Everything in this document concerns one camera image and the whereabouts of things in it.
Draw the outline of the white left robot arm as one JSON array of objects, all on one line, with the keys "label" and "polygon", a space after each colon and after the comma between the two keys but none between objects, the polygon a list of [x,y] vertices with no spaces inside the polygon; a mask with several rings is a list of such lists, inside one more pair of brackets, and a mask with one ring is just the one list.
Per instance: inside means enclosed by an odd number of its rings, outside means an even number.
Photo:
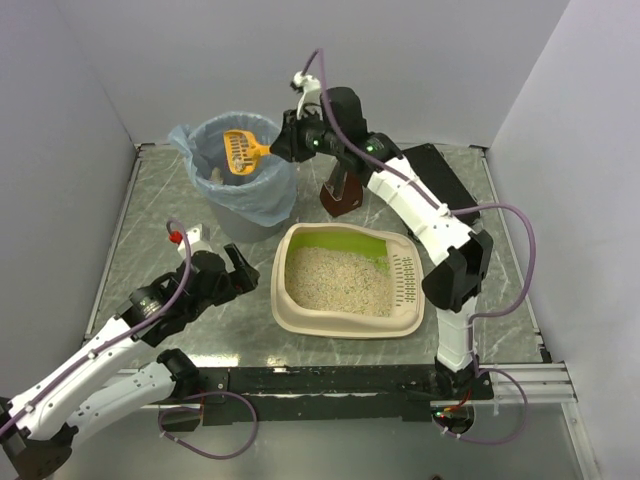
[{"label": "white left robot arm", "polygon": [[114,375],[211,306],[256,289],[259,272],[233,244],[225,260],[187,251],[180,266],[130,294],[103,328],[34,387],[1,401],[1,446],[21,479],[46,479],[73,450],[147,405],[205,397],[199,369],[181,350],[161,352],[128,379]]}]

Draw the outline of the yellow litter scoop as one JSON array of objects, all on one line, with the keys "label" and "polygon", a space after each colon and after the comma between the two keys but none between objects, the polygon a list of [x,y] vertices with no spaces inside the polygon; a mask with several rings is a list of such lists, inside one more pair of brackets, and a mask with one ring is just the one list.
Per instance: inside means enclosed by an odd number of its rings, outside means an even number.
[{"label": "yellow litter scoop", "polygon": [[252,174],[262,158],[271,153],[269,145],[260,143],[247,130],[227,130],[223,133],[223,142],[228,168],[237,176]]}]

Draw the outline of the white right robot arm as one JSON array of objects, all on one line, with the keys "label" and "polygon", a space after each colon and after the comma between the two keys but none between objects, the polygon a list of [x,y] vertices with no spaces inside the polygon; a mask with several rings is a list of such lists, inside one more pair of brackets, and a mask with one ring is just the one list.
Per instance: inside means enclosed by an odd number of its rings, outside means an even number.
[{"label": "white right robot arm", "polygon": [[271,153],[290,163],[318,154],[331,156],[400,217],[434,265],[421,288],[438,321],[436,379],[448,393],[468,389],[477,363],[472,317],[487,274],[492,237],[457,219],[420,180],[402,150],[387,135],[368,130],[352,89],[296,90],[298,105],[284,112]]}]

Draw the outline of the beige litter box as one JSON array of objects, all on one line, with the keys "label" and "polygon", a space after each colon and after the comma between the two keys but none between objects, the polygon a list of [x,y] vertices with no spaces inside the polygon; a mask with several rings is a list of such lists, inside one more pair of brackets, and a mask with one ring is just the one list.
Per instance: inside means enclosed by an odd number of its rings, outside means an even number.
[{"label": "beige litter box", "polygon": [[413,333],[424,316],[423,270],[406,236],[344,223],[299,223],[280,241],[271,307],[303,335],[376,339]]}]

